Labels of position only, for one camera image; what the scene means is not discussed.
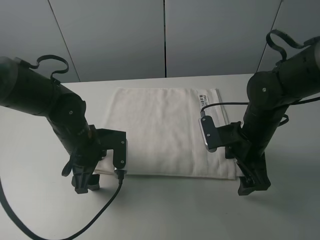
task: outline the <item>white table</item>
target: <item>white table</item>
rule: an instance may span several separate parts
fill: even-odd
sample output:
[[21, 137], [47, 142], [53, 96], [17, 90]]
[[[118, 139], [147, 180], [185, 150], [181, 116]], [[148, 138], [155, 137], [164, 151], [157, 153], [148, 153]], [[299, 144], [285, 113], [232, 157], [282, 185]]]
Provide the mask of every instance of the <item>white table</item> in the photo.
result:
[[[251, 75], [225, 75], [66, 84], [86, 101], [86, 119], [103, 127], [117, 87], [218, 88], [224, 102], [247, 101]], [[290, 122], [271, 140], [268, 191], [238, 196], [239, 181], [128, 176], [110, 207], [79, 240], [305, 240], [320, 235], [319, 103], [292, 106]], [[231, 122], [246, 106], [226, 106]], [[78, 195], [61, 176], [68, 154], [44, 118], [0, 107], [0, 176], [20, 219], [48, 239], [69, 237], [113, 195], [118, 182], [102, 175], [101, 189]], [[0, 239], [28, 239], [0, 207]]]

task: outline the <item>towel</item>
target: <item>towel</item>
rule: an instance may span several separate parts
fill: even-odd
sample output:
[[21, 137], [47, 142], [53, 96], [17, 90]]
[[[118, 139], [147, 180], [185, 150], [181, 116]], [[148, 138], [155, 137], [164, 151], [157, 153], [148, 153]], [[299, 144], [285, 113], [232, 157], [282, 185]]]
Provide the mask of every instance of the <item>towel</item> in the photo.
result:
[[[129, 175], [233, 180], [234, 159], [225, 158], [224, 147], [206, 150], [198, 122], [203, 106], [219, 102], [217, 89], [118, 88], [103, 127], [126, 132]], [[222, 106], [205, 112], [216, 127], [228, 123]], [[112, 158], [108, 151], [95, 171], [113, 174]]]

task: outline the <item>towel label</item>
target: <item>towel label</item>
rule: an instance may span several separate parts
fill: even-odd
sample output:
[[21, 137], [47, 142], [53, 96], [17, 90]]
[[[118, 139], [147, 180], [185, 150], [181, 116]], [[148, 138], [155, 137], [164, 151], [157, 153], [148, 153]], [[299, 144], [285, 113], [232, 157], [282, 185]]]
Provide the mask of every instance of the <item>towel label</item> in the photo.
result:
[[209, 99], [207, 95], [201, 94], [199, 95], [200, 107], [203, 108], [209, 104]]

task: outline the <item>black cable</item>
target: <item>black cable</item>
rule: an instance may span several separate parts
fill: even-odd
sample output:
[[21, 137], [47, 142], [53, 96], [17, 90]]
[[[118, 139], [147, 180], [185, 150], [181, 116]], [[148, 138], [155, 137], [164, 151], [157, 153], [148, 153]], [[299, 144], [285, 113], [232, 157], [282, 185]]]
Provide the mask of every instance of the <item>black cable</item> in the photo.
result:
[[203, 108], [201, 108], [201, 112], [204, 112], [205, 109], [210, 108], [210, 107], [214, 107], [214, 106], [219, 106], [219, 105], [248, 105], [248, 102], [217, 102], [217, 103], [213, 103], [213, 104], [209, 104], [207, 106], [204, 106]]
[[295, 42], [295, 40], [293, 40], [285, 32], [277, 30], [277, 29], [271, 30], [266, 35], [265, 39], [266, 39], [266, 43], [269, 45], [270, 48], [272, 48], [273, 50], [275, 50], [281, 54], [282, 60], [276, 63], [277, 66], [280, 63], [283, 63], [284, 61], [287, 60], [287, 52], [283, 47], [278, 46], [277, 44], [274, 43], [274, 41], [271, 39], [271, 34], [277, 35], [279, 38], [284, 40], [290, 47], [292, 47], [294, 49], [304, 49], [304, 48], [311, 46], [311, 45], [320, 41], [320, 36], [316, 36], [316, 37], [310, 38], [309, 40], [305, 41], [303, 43], [303, 45], [301, 45], [301, 44]]
[[[91, 227], [91, 225], [100, 217], [100, 215], [107, 209], [107, 207], [113, 202], [113, 200], [116, 198], [116, 196], [118, 195], [121, 186], [122, 186], [122, 180], [123, 180], [123, 176], [124, 174], [122, 174], [119, 178], [119, 186], [117, 188], [117, 190], [115, 191], [115, 193], [113, 194], [113, 196], [111, 197], [111, 199], [106, 203], [106, 205], [104, 205], [104, 207], [98, 212], [98, 214], [84, 227], [82, 228], [80, 231], [78, 231], [77, 233], [73, 234], [70, 237], [61, 239], [61, 240], [72, 240], [75, 239], [76, 237], [78, 237], [79, 235], [83, 234], [88, 228]], [[1, 178], [0, 178], [0, 203], [4, 209], [4, 211], [6, 212], [6, 214], [9, 216], [9, 218], [14, 222], [14, 224], [24, 233], [26, 234], [29, 238], [33, 239], [33, 240], [48, 240], [42, 237], [39, 237], [38, 235], [34, 234], [29, 228], [26, 227], [26, 225], [23, 224], [23, 222], [17, 217], [17, 215], [14, 213], [14, 211], [12, 210], [12, 208], [10, 207], [3, 187], [2, 187], [2, 183], [1, 183]]]
[[292, 103], [291, 105], [307, 104], [307, 103], [312, 103], [312, 102], [319, 101], [319, 100], [320, 100], [320, 96], [319, 97], [315, 97], [315, 98], [311, 98], [311, 99], [308, 99], [308, 100], [296, 101], [296, 102]]
[[[320, 100], [320, 96], [319, 97], [315, 97], [315, 98], [311, 98], [311, 99], [307, 99], [307, 100], [299, 100], [299, 101], [296, 101], [294, 103], [292, 103], [291, 105], [300, 105], [300, 104], [307, 104], [307, 103], [312, 103], [312, 102], [315, 102], [315, 101], [319, 101]], [[214, 106], [220, 106], [220, 105], [248, 105], [249, 103], [248, 102], [217, 102], [217, 103], [213, 103], [213, 104], [209, 104], [207, 106], [204, 106], [203, 108], [201, 108], [201, 117], [205, 116], [205, 109], [207, 108], [210, 108], [210, 107], [214, 107]], [[279, 126], [283, 126], [285, 125], [286, 123], [289, 122], [289, 116], [287, 114], [285, 114], [283, 116], [285, 118], [285, 120], [281, 121], [279, 123]]]
[[56, 56], [56, 55], [43, 55], [41, 57], [38, 57], [38, 59], [36, 60], [36, 65], [32, 65], [30, 64], [29, 62], [25, 61], [25, 60], [22, 60], [18, 57], [16, 57], [14, 60], [19, 63], [20, 65], [26, 67], [26, 68], [30, 68], [30, 69], [38, 69], [39, 68], [39, 65], [40, 65], [40, 62], [44, 61], [44, 60], [49, 60], [49, 59], [54, 59], [54, 60], [57, 60], [57, 61], [60, 61], [62, 63], [64, 63], [66, 65], [66, 69], [63, 69], [63, 70], [56, 70], [54, 72], [51, 73], [50, 75], [50, 79], [55, 82], [59, 82], [60, 84], [60, 81], [58, 81], [57, 79], [54, 78], [54, 74], [65, 74], [69, 71], [69, 63], [67, 62], [67, 60], [65, 60], [64, 58], [60, 57], [60, 56]]

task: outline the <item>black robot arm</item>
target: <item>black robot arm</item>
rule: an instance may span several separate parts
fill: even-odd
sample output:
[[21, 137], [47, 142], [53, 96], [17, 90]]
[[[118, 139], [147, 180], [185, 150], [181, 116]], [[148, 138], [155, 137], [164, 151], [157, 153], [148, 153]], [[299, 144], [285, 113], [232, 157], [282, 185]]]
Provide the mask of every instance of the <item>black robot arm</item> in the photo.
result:
[[[50, 79], [34, 72], [39, 62], [55, 59], [68, 63], [58, 56], [45, 55], [37, 65], [15, 58], [0, 58], [0, 105], [46, 117], [56, 136], [70, 155], [62, 170], [63, 176], [73, 172], [72, 185], [78, 194], [88, 189], [99, 189], [98, 174], [93, 174], [98, 161], [113, 149], [115, 170], [126, 165], [126, 133], [107, 129], [95, 129], [85, 118], [86, 102], [77, 94], [60, 84], [51, 75]], [[65, 73], [66, 70], [54, 73]]]
[[[285, 50], [272, 42], [271, 34], [283, 38], [291, 47], [309, 47], [287, 60]], [[281, 53], [282, 60], [272, 71], [257, 72], [250, 78], [247, 85], [249, 103], [243, 127], [240, 122], [215, 127], [212, 118], [204, 111], [201, 111], [199, 121], [207, 149], [213, 152], [217, 147], [225, 147], [226, 158], [236, 158], [244, 175], [240, 177], [239, 195], [269, 188], [271, 183], [265, 160], [269, 141], [290, 105], [320, 93], [319, 37], [299, 45], [285, 33], [273, 30], [266, 39], [271, 48]]]

